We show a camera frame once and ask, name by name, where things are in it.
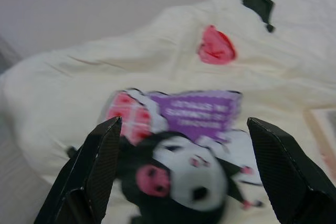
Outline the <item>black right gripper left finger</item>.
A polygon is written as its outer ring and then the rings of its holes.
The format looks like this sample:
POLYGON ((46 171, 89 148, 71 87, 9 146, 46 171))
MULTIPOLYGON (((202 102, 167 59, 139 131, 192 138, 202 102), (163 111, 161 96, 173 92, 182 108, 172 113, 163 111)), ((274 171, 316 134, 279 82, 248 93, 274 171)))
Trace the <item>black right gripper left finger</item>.
POLYGON ((119 153, 122 119, 98 124, 69 152, 34 224, 101 224, 106 215, 119 153))

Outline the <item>cream cartoon print blanket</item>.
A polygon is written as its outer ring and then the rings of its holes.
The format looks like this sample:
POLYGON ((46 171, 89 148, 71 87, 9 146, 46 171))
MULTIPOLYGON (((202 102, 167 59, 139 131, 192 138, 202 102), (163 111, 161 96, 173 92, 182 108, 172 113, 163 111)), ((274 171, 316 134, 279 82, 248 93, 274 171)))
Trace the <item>cream cartoon print blanket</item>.
POLYGON ((29 224, 336 224, 336 0, 211 0, 0 77, 29 224))

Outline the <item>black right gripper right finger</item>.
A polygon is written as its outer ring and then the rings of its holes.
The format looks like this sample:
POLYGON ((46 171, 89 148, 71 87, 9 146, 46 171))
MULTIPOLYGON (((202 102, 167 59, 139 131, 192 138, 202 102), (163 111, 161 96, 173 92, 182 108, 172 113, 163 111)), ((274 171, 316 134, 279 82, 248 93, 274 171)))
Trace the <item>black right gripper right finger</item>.
POLYGON ((264 189, 280 224, 336 224, 336 187, 281 128, 257 118, 247 126, 264 189))

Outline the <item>mattress with beige sheet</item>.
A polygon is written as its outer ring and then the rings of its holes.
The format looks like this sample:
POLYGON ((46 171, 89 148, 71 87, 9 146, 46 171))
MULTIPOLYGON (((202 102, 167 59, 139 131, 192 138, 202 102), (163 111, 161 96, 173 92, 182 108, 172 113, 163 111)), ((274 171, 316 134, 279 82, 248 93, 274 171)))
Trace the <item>mattress with beige sheet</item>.
POLYGON ((0 224, 33 224, 119 90, 237 90, 325 163, 305 110, 336 105, 336 0, 0 0, 0 224))

